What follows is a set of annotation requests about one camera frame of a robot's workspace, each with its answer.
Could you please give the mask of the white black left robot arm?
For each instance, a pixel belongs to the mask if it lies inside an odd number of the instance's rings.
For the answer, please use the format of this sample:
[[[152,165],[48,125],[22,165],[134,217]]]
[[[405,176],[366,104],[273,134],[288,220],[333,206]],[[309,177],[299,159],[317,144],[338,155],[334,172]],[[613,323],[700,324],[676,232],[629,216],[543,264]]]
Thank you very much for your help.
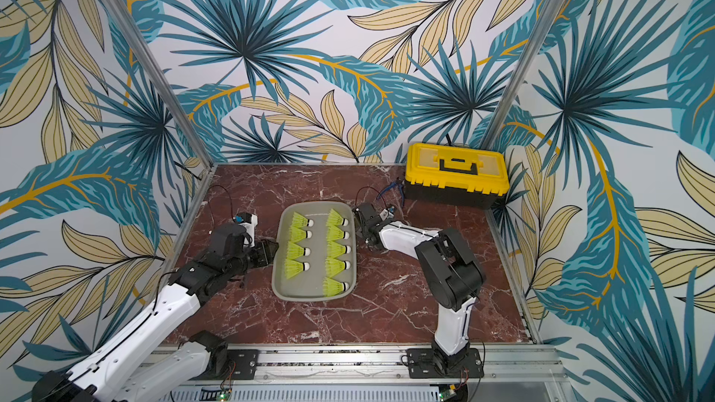
[[[255,237],[257,220],[227,223],[195,260],[169,274],[145,308],[103,346],[67,371],[35,383],[33,401],[156,401],[197,377],[228,381],[236,370],[225,340],[201,331],[170,357],[141,364],[186,319],[252,269],[273,264],[279,244]]]

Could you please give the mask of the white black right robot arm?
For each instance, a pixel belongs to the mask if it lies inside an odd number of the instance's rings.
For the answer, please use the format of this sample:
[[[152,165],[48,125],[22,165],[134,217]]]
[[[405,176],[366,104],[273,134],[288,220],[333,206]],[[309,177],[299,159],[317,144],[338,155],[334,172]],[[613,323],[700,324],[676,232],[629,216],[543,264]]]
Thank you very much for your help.
[[[448,359],[463,355],[470,346],[471,311],[486,281],[467,240],[454,228],[426,230],[382,216],[369,203],[355,207],[353,214],[365,244],[398,251],[419,262],[439,304],[433,348]]]

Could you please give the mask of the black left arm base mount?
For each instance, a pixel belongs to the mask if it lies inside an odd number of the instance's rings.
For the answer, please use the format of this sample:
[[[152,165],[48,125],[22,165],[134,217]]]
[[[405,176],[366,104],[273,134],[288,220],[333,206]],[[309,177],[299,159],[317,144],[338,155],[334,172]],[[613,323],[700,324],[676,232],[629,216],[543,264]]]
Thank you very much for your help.
[[[231,349],[227,340],[209,331],[189,338],[169,363],[188,370],[190,380],[226,379],[251,381],[254,379],[259,351]]]

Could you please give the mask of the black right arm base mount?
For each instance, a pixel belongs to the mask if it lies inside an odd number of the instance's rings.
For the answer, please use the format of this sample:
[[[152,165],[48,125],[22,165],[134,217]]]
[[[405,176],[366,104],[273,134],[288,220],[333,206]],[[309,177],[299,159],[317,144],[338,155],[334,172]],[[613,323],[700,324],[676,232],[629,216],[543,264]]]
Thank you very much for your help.
[[[411,379],[472,379],[483,378],[480,351],[468,342],[453,355],[447,355],[433,342],[425,348],[406,350],[407,368]]]

